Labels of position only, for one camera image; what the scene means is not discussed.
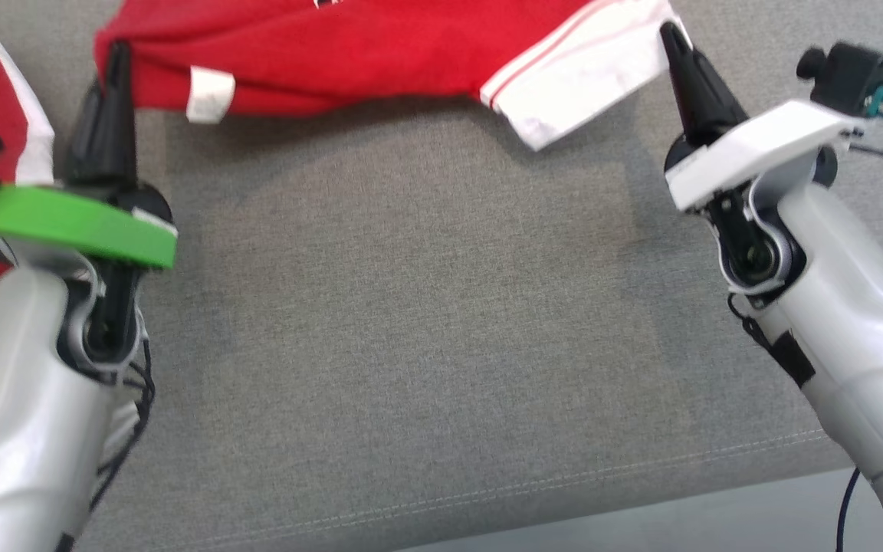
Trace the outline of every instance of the green band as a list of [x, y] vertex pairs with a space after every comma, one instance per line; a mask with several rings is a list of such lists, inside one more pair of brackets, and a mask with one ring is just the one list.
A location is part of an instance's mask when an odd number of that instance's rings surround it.
[[168, 228], [52, 188], [0, 186], [0, 235], [152, 268], [172, 268], [176, 260]]

